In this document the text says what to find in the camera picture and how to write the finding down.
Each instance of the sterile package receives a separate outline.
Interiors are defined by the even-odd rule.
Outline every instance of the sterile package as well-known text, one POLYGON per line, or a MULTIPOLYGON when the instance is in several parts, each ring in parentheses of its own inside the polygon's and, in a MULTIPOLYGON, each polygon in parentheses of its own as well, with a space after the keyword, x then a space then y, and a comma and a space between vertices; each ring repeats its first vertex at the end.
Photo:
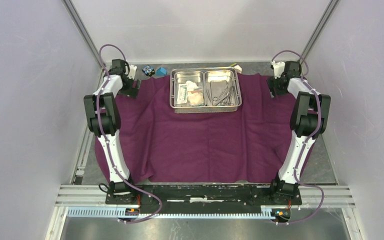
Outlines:
POLYGON ((177 89, 177 100, 176 104, 185 104, 188 102, 187 99, 188 94, 188 85, 186 83, 179 84, 177 89))

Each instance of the small box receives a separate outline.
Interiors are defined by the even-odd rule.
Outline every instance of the small box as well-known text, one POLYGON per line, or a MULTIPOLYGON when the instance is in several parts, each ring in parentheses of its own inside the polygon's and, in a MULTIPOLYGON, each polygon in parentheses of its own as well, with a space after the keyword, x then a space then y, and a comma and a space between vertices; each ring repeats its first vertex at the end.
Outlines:
POLYGON ((151 67, 150 65, 146 65, 145 67, 142 68, 142 72, 148 76, 148 77, 151 77, 152 75, 155 74, 155 70, 153 67, 151 67))
POLYGON ((156 70, 156 74, 159 76, 167 75, 167 70, 164 67, 160 67, 156 70))

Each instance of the black cable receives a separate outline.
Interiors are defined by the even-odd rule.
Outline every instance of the black cable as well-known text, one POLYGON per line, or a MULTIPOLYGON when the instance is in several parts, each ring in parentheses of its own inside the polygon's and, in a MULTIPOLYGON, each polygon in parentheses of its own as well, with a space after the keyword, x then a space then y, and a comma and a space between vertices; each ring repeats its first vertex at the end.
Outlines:
POLYGON ((108 189, 110 189, 110 187, 108 187, 108 185, 106 185, 105 183, 98 184, 98 188, 99 188, 99 190, 101 190, 102 192, 104 192, 106 194, 108 193, 108 189))

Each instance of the stainless steel tray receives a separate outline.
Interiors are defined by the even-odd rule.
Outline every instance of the stainless steel tray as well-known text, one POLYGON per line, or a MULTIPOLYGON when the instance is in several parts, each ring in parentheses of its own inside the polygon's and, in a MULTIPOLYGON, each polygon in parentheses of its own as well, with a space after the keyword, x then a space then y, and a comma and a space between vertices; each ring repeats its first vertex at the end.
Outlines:
POLYGON ((241 104, 238 74, 232 67, 184 68, 171 72, 170 106, 177 114, 234 112, 241 104), (203 88, 204 105, 176 104, 178 86, 188 80, 203 88))

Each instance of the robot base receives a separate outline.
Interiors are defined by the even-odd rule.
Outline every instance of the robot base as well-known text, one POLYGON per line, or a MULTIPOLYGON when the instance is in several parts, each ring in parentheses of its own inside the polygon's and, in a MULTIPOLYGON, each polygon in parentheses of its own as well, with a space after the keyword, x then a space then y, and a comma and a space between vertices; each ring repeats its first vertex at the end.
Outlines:
POLYGON ((271 199, 278 204, 278 201, 283 202, 284 200, 291 200, 293 203, 296 199, 301 201, 300 190, 298 189, 299 184, 287 183, 279 178, 279 173, 271 181, 270 184, 270 196, 271 199))
MULTIPOLYGON (((132 176, 127 181, 133 185, 132 176)), ((112 181, 108 185, 105 203, 107 205, 133 204, 137 201, 137 195, 136 190, 124 182, 112 181)))

